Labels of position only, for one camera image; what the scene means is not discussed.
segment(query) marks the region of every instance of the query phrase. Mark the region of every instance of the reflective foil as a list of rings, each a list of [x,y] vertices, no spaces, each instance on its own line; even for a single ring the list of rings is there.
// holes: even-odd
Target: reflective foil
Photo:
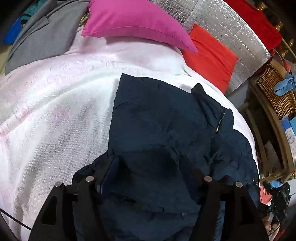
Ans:
[[[206,29],[239,58],[226,94],[254,74],[270,57],[247,23],[223,0],[152,0],[190,33],[194,23]]]

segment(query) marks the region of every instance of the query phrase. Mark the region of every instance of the blue cloth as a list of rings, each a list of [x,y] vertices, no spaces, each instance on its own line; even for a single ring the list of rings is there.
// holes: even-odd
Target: blue cloth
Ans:
[[[20,18],[18,18],[13,26],[9,29],[8,33],[3,39],[2,44],[13,44],[21,30],[22,26],[20,24]]]
[[[160,80],[122,74],[108,151],[76,172],[72,183],[102,170],[107,158],[119,157],[111,194],[100,206],[111,239],[188,241],[188,227],[194,226],[200,210],[197,202],[206,193],[197,186],[191,192],[179,168],[181,155],[221,183],[242,182],[254,203],[260,203],[250,143],[233,125],[232,111],[208,96],[200,84],[187,93]],[[215,241],[221,238],[224,210],[220,202]],[[75,222],[79,232],[81,221]]]
[[[274,87],[274,93],[278,96],[282,96],[288,91],[296,88],[296,76],[293,73],[286,73],[285,78],[285,80],[277,83]]]
[[[273,188],[279,188],[281,186],[281,182],[279,180],[274,180],[274,181],[270,182],[269,184]]]
[[[46,2],[46,0],[39,0],[38,2],[33,3],[28,9],[21,15],[21,23],[25,24],[32,17],[39,8]]]

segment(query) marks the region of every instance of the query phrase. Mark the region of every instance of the wicker basket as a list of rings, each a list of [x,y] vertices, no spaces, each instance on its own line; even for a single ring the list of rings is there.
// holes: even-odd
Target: wicker basket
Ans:
[[[288,91],[282,96],[274,93],[275,85],[282,80],[284,80],[282,75],[271,64],[267,64],[266,70],[257,80],[257,85],[270,101],[280,120],[286,114],[290,119],[296,116],[296,101],[293,92]]]

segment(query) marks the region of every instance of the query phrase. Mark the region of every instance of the zipper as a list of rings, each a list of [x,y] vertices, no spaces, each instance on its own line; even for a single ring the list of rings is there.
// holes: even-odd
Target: zipper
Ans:
[[[223,112],[223,113],[222,113],[222,116],[221,116],[221,119],[220,119],[219,122],[218,122],[218,125],[217,125],[217,128],[216,128],[215,135],[217,135],[217,133],[218,133],[218,131],[219,131],[219,128],[220,128],[220,125],[221,125],[222,120],[224,119],[224,116],[225,116],[225,113]]]
[[[259,183],[253,178],[253,182],[256,184],[256,186],[259,186]]]

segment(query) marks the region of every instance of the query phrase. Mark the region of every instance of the navy blue jacket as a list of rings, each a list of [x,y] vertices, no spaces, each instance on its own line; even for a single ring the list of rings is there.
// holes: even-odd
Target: navy blue jacket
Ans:
[[[204,175],[239,181],[259,204],[258,171],[248,140],[233,129],[232,111],[200,84],[187,93],[165,82],[122,74],[114,101],[108,151],[73,176],[80,181],[119,158],[112,195],[100,207],[114,240],[188,240],[200,206],[178,168],[187,156]],[[221,235],[223,203],[215,237]]]

